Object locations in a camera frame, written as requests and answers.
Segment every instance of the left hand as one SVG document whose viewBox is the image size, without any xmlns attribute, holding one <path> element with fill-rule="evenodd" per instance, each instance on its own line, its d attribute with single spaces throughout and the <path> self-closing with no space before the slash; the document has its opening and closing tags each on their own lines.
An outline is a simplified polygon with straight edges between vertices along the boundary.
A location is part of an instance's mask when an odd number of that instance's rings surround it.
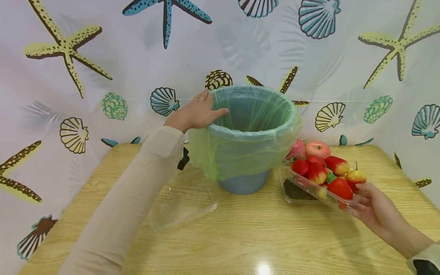
<svg viewBox="0 0 440 275">
<path fill-rule="evenodd" d="M 196 95 L 188 105 L 172 113 L 164 126 L 173 127 L 182 133 L 186 133 L 186 131 L 192 128 L 201 129 L 207 127 L 229 113 L 227 108 L 213 110 L 213 104 L 213 95 L 208 89 L 205 89 Z"/>
</svg>

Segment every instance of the blue trash can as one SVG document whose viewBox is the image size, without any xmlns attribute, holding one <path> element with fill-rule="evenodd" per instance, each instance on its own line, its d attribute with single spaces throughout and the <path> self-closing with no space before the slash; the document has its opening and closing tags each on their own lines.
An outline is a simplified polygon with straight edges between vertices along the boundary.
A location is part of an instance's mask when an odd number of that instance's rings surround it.
<svg viewBox="0 0 440 275">
<path fill-rule="evenodd" d="M 213 109 L 229 114 L 189 131 L 190 162 L 230 193 L 255 193 L 296 143 L 301 117 L 287 96 L 265 87 L 229 86 L 212 94 Z"/>
</svg>

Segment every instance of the transparent plastic lid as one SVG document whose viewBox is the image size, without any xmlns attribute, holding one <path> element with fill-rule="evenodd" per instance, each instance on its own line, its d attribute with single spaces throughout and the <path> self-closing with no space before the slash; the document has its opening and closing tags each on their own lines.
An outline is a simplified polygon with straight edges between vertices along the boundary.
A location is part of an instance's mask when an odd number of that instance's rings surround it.
<svg viewBox="0 0 440 275">
<path fill-rule="evenodd" d="M 163 186 L 150 211 L 150 226 L 167 229 L 215 211 L 222 201 L 218 184 L 191 163 Z"/>
</svg>

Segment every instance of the red apple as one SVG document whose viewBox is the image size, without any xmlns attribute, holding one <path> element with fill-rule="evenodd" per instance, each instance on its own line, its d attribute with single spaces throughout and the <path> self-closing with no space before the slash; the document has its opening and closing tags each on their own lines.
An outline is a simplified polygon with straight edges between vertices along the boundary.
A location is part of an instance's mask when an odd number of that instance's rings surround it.
<svg viewBox="0 0 440 275">
<path fill-rule="evenodd" d="M 287 158 L 305 158 L 305 145 L 300 139 L 297 139 L 297 143 L 292 147 Z"/>
<path fill-rule="evenodd" d="M 331 155 L 330 147 L 322 141 L 311 141 L 305 146 L 305 156 L 317 156 L 322 161 Z"/>
</svg>

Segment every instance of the black object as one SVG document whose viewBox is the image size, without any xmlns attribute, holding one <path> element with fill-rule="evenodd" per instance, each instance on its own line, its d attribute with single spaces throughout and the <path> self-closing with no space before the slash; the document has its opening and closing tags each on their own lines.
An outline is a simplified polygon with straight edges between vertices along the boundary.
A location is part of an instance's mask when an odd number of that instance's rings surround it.
<svg viewBox="0 0 440 275">
<path fill-rule="evenodd" d="M 183 148 L 183 158 L 179 161 L 179 164 L 177 165 L 177 169 L 179 170 L 183 170 L 185 168 L 185 165 L 187 165 L 187 163 L 189 163 L 190 161 L 190 157 L 188 156 L 188 149 L 187 148 Z"/>
<path fill-rule="evenodd" d="M 417 275 L 439 275 L 440 271 L 436 266 L 427 260 L 414 260 L 414 266 L 417 270 Z"/>
</svg>

